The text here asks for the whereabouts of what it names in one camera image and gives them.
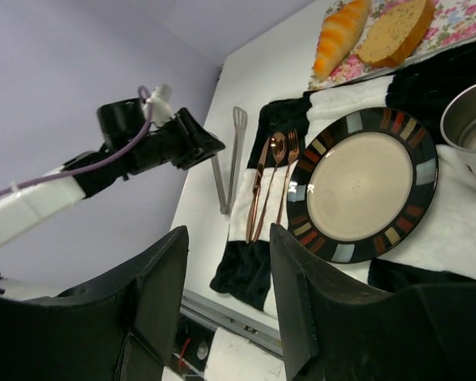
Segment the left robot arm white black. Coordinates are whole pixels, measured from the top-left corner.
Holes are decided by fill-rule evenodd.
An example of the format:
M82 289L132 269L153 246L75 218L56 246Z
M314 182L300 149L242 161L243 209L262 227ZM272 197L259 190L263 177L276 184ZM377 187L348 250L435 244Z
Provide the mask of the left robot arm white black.
M182 108L159 98L130 98L97 112L104 143L54 172L0 190L0 248L119 179L166 163L180 170L213 158L225 145Z

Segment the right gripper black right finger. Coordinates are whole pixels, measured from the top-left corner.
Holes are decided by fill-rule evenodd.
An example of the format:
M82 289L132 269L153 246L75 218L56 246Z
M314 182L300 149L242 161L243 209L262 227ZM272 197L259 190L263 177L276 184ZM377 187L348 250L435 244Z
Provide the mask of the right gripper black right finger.
M289 380L476 380L476 283L388 293L318 258L280 225L271 274Z

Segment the black white checkered cloth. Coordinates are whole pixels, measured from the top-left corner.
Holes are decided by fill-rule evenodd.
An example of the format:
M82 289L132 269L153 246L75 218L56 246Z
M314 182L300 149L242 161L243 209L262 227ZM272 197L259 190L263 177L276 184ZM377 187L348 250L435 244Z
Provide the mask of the black white checkered cloth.
M476 41L392 75L266 104L210 288L277 314L275 222L384 291L476 282L476 177L440 129L474 84Z

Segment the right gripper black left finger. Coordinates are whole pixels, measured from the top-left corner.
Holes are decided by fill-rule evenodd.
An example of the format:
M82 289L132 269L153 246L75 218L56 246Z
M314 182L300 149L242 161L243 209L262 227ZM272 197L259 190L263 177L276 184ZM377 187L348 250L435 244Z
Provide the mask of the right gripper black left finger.
M0 380L159 380L172 354L189 234L171 230L137 256L50 297L6 295Z

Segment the floral tray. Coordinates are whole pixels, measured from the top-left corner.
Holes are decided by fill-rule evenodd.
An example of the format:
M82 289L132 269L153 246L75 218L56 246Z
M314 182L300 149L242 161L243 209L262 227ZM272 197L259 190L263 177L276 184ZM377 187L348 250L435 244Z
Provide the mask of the floral tray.
M356 53L366 40L372 25L384 12L399 3L399 1L372 1L367 21L353 49L325 79L320 79L315 73L311 74L309 89L334 87L374 72L375 69L370 65L360 62ZM432 23L424 39L408 58L409 61L476 36L476 1L435 1L434 6L435 15Z

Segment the copper fork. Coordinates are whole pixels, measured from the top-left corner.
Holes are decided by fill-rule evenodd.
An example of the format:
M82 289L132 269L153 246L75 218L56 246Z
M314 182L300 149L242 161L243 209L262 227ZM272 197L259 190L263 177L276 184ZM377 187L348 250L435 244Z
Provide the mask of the copper fork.
M298 156L300 153L300 143L299 143L298 131L296 129L293 129L288 132L288 148L289 148L288 158L287 158L288 164L286 167L286 173L284 176L284 182L282 186L282 197L278 207L278 214L276 218L277 225L282 224L282 214L284 209L284 203L286 200L286 192L287 192L289 181L290 181L291 166L298 159Z

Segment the dark rimmed ceramic plate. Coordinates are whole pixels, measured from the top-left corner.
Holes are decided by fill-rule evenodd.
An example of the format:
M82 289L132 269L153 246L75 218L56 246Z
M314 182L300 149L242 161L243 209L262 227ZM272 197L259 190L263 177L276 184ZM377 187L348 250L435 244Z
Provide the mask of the dark rimmed ceramic plate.
M301 154L286 196L288 230L328 262L372 260L418 226L438 169L436 145L416 118L387 107L347 114Z

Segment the copper spoon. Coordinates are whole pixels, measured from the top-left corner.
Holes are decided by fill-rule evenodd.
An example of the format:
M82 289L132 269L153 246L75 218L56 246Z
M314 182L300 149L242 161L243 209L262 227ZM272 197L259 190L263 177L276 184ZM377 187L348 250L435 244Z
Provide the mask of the copper spoon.
M281 132L276 132L271 138L270 146L271 146L272 155L273 155L273 158L274 158L274 161L275 161L275 166L274 166L274 170L272 171L272 174L271 174L269 186L267 188L267 194L266 194L265 201L264 201L264 204L263 204L263 209L262 209L260 217L259 217L259 222L258 222L256 231L255 231L255 234L253 236L253 241L254 242L256 242L259 239L260 233L261 233L262 228L263 228L264 218L265 218L266 212L267 212L267 204L268 204L268 200L269 200L269 197L270 197L275 172L277 171L277 168L278 168L279 164L283 161L283 159L286 155L287 147L286 147L286 137L285 137L285 135Z

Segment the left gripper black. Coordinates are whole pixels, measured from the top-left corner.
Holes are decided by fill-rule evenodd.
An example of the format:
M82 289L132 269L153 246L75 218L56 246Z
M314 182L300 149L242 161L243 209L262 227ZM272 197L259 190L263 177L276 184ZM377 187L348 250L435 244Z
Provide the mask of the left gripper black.
M208 133L183 107L159 130L161 163L188 170L213 158L225 149L225 144Z

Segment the orange striped croissant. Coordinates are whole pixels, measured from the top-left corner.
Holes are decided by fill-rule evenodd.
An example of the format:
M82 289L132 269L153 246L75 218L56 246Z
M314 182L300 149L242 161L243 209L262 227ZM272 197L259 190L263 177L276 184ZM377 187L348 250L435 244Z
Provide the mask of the orange striped croissant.
M313 73L326 80L355 47L367 22L371 1L356 0L345 4L323 21L317 43Z

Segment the copper knife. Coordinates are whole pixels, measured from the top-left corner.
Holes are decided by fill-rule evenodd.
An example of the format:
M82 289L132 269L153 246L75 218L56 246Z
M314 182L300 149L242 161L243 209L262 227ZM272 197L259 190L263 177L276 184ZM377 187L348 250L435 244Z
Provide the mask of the copper knife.
M265 163L267 159L267 153L269 147L271 146L271 139L268 137L259 157L259 162L257 164L257 168L255 170L255 178L252 187L252 201L250 205L250 209L248 212L248 222L247 222L247 229L246 229L246 242L249 243L252 241L252 236L254 233L255 228L255 219L257 215L258 203L259 203L259 194L261 190L261 181L263 177L263 171L265 168Z

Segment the aluminium rail frame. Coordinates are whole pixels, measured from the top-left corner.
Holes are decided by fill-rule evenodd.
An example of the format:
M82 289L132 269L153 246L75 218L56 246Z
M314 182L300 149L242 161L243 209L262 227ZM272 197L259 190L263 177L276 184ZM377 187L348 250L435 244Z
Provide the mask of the aluminium rail frame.
M234 128L232 108L239 106L248 113L239 174L243 175L255 139L260 107L268 102L261 95L263 84L256 79L251 60L240 63L228 58L223 66L205 128L222 140L226 149L218 159L224 181L232 158ZM172 225L184 225L189 233L189 255L183 292L183 310L191 310L236 334L253 339L274 354L279 340L278 323L268 315L234 299L218 294L209 285L224 254L228 239L229 217L221 213L217 187L210 162L189 170ZM258 336L253 338L255 330Z

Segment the steel tongs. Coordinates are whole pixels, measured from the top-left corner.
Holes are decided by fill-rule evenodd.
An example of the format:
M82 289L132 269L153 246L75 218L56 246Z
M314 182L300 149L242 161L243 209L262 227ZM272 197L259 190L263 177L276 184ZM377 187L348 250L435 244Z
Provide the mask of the steel tongs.
M244 149L244 138L248 127L248 113L239 106L234 106L232 110L232 119L235 135L232 146L228 193L225 193L218 157L214 156L211 158L213 177L215 180L217 197L220 204L220 213L225 216L230 215L236 199L236 188L239 179L241 156Z

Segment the brown bread slice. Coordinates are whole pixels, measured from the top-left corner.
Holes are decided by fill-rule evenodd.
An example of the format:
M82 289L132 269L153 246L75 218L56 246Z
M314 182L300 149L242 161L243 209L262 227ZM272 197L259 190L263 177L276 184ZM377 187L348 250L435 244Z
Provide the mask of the brown bread slice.
M358 59L371 67L397 67L417 48L435 14L433 1L399 3L370 27L358 48Z

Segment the steel cup with white sleeve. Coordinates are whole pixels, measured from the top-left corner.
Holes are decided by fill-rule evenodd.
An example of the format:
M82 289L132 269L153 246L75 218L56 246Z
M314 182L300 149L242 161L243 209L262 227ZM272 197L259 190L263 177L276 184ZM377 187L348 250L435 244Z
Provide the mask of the steel cup with white sleeve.
M440 120L440 132L476 178L476 84L448 104Z

